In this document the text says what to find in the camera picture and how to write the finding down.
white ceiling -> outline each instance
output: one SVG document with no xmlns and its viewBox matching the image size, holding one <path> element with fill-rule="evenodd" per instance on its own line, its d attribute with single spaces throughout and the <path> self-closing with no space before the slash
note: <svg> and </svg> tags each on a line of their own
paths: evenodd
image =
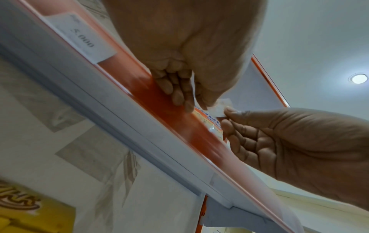
<svg viewBox="0 0 369 233">
<path fill-rule="evenodd" d="M 368 0 L 269 0 L 254 54 L 291 107 L 369 120 Z"/>
</svg>

printed number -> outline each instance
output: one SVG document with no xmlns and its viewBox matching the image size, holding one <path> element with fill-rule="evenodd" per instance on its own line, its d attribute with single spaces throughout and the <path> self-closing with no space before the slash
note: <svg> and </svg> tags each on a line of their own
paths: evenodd
<svg viewBox="0 0 369 233">
<path fill-rule="evenodd" d="M 76 35 L 80 33 L 80 30 L 78 29 L 73 29 L 71 30 L 73 33 L 75 33 Z M 94 47 L 95 45 L 89 40 L 86 38 L 85 35 L 78 35 L 78 38 L 80 38 L 88 47 L 92 48 Z"/>
</svg>

price label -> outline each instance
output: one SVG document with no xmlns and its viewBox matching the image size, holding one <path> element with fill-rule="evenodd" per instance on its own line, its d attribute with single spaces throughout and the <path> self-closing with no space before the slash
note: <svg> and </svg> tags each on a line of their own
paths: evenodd
<svg viewBox="0 0 369 233">
<path fill-rule="evenodd" d="M 108 59 L 116 51 L 83 19 L 74 13 L 45 17 L 49 26 L 93 64 Z"/>
</svg>

ceiling light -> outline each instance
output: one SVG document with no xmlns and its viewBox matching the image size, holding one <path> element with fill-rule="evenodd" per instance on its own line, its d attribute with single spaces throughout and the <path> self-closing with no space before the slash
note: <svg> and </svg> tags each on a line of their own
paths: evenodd
<svg viewBox="0 0 369 233">
<path fill-rule="evenodd" d="M 368 77 L 365 74 L 355 74 L 349 80 L 355 84 L 362 84 L 368 80 Z"/>
</svg>

hand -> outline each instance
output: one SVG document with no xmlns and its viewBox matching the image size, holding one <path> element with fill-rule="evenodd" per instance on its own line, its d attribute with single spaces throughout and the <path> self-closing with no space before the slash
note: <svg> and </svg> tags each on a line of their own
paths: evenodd
<svg viewBox="0 0 369 233">
<path fill-rule="evenodd" d="M 115 28 L 175 105 L 206 109 L 246 70 L 266 0 L 103 0 Z"/>
<path fill-rule="evenodd" d="M 293 186 L 369 210 L 369 122 L 308 109 L 237 112 L 221 123 L 232 152 Z"/>
</svg>

